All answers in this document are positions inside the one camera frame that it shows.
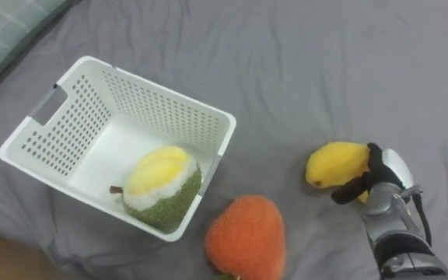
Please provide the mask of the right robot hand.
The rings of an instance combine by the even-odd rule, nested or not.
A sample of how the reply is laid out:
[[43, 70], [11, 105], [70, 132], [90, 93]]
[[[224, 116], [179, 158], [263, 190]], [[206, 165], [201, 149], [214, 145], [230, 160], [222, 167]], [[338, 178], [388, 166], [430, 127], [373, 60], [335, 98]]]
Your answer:
[[366, 160], [366, 171], [352, 176], [350, 180], [331, 193], [332, 200], [339, 204], [348, 204], [359, 200], [366, 203], [372, 188], [379, 183], [391, 183], [400, 190], [406, 190], [415, 185], [407, 163], [393, 149], [382, 149], [376, 143], [366, 145], [369, 155]]

